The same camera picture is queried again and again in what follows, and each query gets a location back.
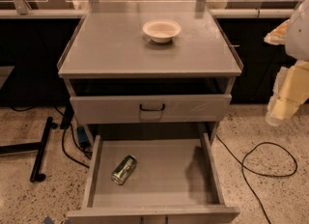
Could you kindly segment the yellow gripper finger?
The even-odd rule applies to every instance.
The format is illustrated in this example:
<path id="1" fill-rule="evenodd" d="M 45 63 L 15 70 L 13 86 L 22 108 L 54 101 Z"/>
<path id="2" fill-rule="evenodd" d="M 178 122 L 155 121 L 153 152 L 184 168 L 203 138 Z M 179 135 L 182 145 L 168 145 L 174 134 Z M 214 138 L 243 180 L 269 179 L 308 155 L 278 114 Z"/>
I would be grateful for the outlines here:
<path id="1" fill-rule="evenodd" d="M 286 33 L 289 20 L 285 20 L 264 37 L 264 42 L 272 45 L 284 44 L 286 41 Z"/>
<path id="2" fill-rule="evenodd" d="M 290 68 L 282 67 L 276 75 L 273 95 L 267 106 L 267 123 L 271 126 L 282 125 L 307 99 L 309 99 L 309 63 L 297 61 Z"/>

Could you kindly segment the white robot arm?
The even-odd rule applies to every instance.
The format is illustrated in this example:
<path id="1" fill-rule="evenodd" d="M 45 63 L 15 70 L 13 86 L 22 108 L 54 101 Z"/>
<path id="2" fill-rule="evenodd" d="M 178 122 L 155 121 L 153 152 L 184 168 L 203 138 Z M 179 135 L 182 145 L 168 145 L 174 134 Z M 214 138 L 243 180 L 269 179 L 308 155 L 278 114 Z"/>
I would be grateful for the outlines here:
<path id="1" fill-rule="evenodd" d="M 309 99 L 309 0 L 302 1 L 292 16 L 268 33 L 264 41 L 284 44 L 286 53 L 296 59 L 293 66 L 282 67 L 277 73 L 267 106 L 267 123 L 280 126 Z"/>

